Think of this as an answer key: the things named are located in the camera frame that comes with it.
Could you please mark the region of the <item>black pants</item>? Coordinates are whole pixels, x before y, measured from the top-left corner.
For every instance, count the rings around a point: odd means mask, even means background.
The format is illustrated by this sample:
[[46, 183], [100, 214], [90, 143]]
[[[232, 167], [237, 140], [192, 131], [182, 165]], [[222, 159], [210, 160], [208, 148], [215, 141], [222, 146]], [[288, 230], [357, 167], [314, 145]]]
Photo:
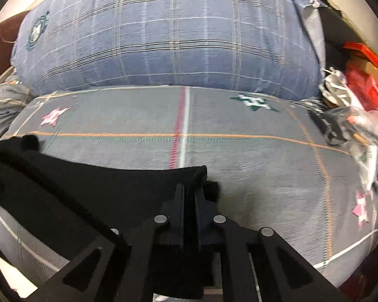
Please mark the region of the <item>black pants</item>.
[[[128, 243], [156, 215], [171, 215], [178, 184], [183, 206], [157, 236], [151, 257], [154, 294], [200, 299], [212, 281], [213, 254], [199, 250], [195, 190], [216, 190], [207, 168], [121, 170], [47, 156], [33, 135], [0, 142], [0, 205], [71, 262], [99, 236]], [[215, 203], [213, 194], [205, 199]]]

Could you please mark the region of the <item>grey star bed sheet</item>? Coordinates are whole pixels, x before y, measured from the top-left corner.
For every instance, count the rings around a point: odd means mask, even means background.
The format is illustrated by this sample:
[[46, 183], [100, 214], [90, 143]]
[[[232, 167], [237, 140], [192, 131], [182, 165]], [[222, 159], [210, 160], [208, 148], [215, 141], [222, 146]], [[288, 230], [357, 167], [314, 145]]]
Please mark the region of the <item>grey star bed sheet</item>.
[[[106, 87], [36, 97], [0, 138], [33, 135], [41, 153], [121, 170], [207, 168], [218, 211], [240, 226], [271, 227], [335, 288], [378, 244], [378, 179], [365, 191], [359, 168], [331, 146], [313, 100], [198, 87]], [[70, 257], [0, 205], [0, 256], [37, 289]], [[200, 299], [221, 299], [220, 257]]]

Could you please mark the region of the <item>plastic bag clutter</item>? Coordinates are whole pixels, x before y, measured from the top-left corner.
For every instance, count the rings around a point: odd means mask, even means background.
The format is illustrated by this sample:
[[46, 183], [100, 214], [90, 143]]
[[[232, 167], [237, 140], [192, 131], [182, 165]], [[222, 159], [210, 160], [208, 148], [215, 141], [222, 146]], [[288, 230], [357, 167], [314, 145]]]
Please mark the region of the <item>plastic bag clutter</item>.
[[331, 146], [342, 146], [359, 168], [365, 191], [378, 179], [378, 111], [366, 111], [348, 87], [345, 75], [330, 67], [319, 85], [332, 108], [316, 113], [316, 123]]

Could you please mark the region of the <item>grey star pillow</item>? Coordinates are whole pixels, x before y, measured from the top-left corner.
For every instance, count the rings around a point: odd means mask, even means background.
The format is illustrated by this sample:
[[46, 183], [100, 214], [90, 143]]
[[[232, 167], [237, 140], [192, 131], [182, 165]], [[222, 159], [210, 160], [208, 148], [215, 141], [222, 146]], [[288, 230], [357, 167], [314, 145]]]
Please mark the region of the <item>grey star pillow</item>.
[[0, 77], [0, 138], [36, 96], [34, 91], [18, 78], [14, 67], [10, 67]]

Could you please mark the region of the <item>red box clutter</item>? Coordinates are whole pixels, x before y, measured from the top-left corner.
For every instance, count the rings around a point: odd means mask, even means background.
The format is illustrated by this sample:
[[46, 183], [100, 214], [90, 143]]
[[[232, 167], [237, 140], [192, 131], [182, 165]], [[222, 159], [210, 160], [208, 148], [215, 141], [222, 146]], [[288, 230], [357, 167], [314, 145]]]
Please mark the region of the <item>red box clutter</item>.
[[378, 111], [378, 55], [362, 43], [346, 42], [350, 54], [345, 66], [348, 87], [365, 110]]

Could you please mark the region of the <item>blue plaid quilt bundle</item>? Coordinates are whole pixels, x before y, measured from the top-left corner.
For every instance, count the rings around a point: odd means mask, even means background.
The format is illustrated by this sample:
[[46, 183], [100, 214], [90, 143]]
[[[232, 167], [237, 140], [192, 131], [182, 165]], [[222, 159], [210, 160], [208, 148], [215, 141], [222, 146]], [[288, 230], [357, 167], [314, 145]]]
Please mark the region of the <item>blue plaid quilt bundle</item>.
[[318, 94], [326, 51], [318, 0], [45, 0], [11, 64], [40, 95], [179, 85]]

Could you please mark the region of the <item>brown headboard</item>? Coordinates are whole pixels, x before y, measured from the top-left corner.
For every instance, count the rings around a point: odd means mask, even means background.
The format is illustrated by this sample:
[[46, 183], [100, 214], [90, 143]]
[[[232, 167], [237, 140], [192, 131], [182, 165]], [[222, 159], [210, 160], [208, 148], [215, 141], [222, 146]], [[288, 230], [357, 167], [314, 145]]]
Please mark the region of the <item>brown headboard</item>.
[[10, 57], [19, 27], [29, 11], [16, 14], [0, 23], [0, 76], [10, 67]]

